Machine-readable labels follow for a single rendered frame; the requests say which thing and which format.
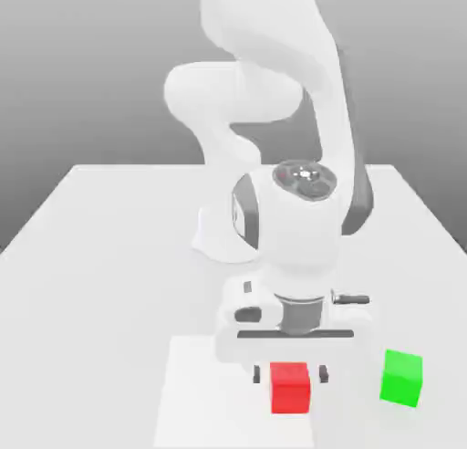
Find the small red cube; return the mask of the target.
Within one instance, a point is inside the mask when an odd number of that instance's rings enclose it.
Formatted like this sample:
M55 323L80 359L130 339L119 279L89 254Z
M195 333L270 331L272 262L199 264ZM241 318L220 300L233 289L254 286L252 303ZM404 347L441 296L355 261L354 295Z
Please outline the small red cube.
M311 380L306 362L270 363L272 414L306 414L311 403Z

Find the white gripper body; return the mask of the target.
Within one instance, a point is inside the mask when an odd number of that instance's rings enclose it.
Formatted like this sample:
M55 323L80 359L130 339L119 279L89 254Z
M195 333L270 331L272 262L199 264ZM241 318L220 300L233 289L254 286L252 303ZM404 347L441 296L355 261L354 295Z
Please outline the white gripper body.
M214 335L216 358L244 366L271 361L346 366L369 353L372 345L370 329L357 327L315 329L303 336L290 336L278 329L226 328Z

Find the small green cube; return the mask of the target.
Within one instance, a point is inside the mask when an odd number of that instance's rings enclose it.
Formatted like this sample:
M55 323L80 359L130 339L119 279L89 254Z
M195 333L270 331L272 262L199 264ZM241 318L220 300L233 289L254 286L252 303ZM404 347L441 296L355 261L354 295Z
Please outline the small green cube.
M385 350L379 398L416 408L423 385L423 358L398 350Z

